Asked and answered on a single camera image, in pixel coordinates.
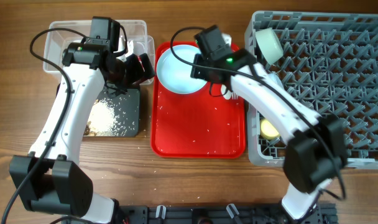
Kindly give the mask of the white napkin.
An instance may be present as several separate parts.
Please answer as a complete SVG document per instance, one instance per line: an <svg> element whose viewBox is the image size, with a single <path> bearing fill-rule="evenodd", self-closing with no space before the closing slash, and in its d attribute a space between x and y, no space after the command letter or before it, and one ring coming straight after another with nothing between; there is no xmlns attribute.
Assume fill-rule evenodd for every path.
<svg viewBox="0 0 378 224"><path fill-rule="evenodd" d="M119 57L121 60L124 60L126 57L132 55L133 52L134 52L133 41L132 40L128 40L127 44L128 44L127 52L124 55L122 55L122 56ZM125 49L125 40L121 37L119 39L119 48L118 48L118 51L120 52L120 51L122 51L124 49Z"/></svg>

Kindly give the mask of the white plastic spoon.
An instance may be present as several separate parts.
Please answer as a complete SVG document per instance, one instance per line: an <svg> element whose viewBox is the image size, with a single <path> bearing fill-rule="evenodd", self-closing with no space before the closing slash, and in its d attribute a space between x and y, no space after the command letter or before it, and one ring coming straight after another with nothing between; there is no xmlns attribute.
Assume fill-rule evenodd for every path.
<svg viewBox="0 0 378 224"><path fill-rule="evenodd" d="M232 97L232 92L225 85L221 85L221 94L225 100L229 100Z"/></svg>

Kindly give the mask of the food scraps with rice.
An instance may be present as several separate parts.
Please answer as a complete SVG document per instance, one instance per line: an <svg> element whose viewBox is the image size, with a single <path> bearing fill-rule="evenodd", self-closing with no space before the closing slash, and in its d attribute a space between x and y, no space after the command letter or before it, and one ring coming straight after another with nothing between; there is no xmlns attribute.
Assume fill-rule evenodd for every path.
<svg viewBox="0 0 378 224"><path fill-rule="evenodd" d="M84 136L134 137L139 131L138 106L127 98L97 99L91 109Z"/></svg>

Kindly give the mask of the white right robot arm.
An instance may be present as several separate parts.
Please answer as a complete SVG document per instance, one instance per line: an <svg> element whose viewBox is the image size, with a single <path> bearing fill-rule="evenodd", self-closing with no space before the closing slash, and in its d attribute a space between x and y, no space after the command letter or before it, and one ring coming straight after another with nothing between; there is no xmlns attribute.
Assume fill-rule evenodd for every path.
<svg viewBox="0 0 378 224"><path fill-rule="evenodd" d="M180 56L177 60L192 67L191 77L223 84L246 100L271 122L286 145L283 171L290 184L280 203L285 218L294 223L308 218L333 179L338 179L342 195L332 197L345 200L341 169L347 166L348 155L342 121L298 102L248 50L233 51L218 26L196 30L200 52L193 61Z"/></svg>

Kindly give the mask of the white plastic fork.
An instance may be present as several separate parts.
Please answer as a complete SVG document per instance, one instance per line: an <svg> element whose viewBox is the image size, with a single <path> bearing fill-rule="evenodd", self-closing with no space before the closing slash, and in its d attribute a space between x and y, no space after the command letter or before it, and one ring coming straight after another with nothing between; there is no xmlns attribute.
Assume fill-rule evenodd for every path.
<svg viewBox="0 0 378 224"><path fill-rule="evenodd" d="M232 93L232 98L233 98L234 100L237 100L239 97L238 97L238 95L237 95L236 93Z"/></svg>

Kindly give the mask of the yellow plastic cup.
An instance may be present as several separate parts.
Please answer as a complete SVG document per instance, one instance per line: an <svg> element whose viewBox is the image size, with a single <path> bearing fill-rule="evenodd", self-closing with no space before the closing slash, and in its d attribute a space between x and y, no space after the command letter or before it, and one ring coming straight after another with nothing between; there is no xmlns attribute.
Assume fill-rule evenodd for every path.
<svg viewBox="0 0 378 224"><path fill-rule="evenodd" d="M260 135L267 140L273 140L280 137L276 128L265 118L260 121Z"/></svg>

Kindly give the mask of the green bowl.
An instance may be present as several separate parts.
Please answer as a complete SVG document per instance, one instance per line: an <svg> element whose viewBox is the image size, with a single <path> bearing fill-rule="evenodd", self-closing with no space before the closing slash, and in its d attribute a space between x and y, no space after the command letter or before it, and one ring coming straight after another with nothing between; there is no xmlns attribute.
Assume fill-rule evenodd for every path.
<svg viewBox="0 0 378 224"><path fill-rule="evenodd" d="M256 31L255 37L261 54L269 65L274 64L283 57L283 48L272 28Z"/></svg>

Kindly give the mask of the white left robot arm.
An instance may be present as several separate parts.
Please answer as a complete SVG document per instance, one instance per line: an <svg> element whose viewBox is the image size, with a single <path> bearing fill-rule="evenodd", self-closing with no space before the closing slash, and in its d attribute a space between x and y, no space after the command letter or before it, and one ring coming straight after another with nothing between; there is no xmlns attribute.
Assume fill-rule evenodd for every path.
<svg viewBox="0 0 378 224"><path fill-rule="evenodd" d="M97 194L80 169L80 147L91 109L100 93L122 104L129 125L138 127L140 85L155 76L147 54L120 49L125 28L109 17L94 17L90 33L71 43L57 65L61 80L45 126L25 156L14 156L9 173L15 199L31 212L57 214L60 221L127 223L129 217L115 199Z"/></svg>

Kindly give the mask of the small blue bowl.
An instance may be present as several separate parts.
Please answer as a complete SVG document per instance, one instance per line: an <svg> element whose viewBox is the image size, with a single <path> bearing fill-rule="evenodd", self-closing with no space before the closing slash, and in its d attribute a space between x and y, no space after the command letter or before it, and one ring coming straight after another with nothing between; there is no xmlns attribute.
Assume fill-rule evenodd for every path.
<svg viewBox="0 0 378 224"><path fill-rule="evenodd" d="M276 74L276 73L270 73L268 74L269 78L274 82L276 83L279 87L281 87L282 89L284 89L284 86L279 78L279 76Z"/></svg>

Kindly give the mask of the light blue plate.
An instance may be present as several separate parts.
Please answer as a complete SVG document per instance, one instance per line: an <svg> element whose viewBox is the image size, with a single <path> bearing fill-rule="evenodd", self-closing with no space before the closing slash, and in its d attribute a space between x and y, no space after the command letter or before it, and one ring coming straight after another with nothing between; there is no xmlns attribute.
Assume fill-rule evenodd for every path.
<svg viewBox="0 0 378 224"><path fill-rule="evenodd" d="M191 77L192 66L179 61L168 48L158 59L157 78L167 90L177 94L191 94L206 85L206 81Z"/></svg>

